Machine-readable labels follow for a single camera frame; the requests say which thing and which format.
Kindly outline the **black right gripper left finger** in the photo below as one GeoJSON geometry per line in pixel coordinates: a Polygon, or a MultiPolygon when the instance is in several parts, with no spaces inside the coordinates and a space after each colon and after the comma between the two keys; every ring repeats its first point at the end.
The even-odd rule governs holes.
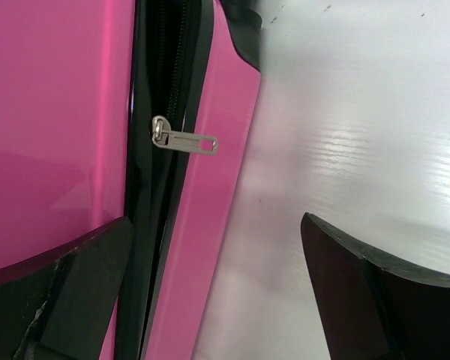
{"type": "Polygon", "coordinates": [[[120,217],[0,268],[0,359],[99,359],[132,231],[120,217]]]}

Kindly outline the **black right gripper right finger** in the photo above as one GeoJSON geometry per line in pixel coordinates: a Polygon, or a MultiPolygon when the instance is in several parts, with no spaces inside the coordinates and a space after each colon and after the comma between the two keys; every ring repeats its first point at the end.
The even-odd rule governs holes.
{"type": "Polygon", "coordinates": [[[301,242],[332,359],[450,359],[450,274],[310,213],[301,242]]]}

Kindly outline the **pink kids suitcase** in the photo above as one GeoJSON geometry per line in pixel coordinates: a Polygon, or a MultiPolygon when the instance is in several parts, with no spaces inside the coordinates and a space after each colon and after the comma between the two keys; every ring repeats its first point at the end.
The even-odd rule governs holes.
{"type": "Polygon", "coordinates": [[[191,359],[260,87],[255,1],[0,1],[0,269],[117,218],[98,359],[191,359]],[[152,119],[215,137],[158,148],[152,119]]]}

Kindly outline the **silver zipper pull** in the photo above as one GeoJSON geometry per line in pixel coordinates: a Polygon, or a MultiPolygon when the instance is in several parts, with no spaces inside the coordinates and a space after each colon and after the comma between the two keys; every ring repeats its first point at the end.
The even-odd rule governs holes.
{"type": "Polygon", "coordinates": [[[175,131],[161,115],[151,120],[151,141],[160,149],[188,154],[215,155],[218,150],[218,140],[214,136],[175,131]]]}

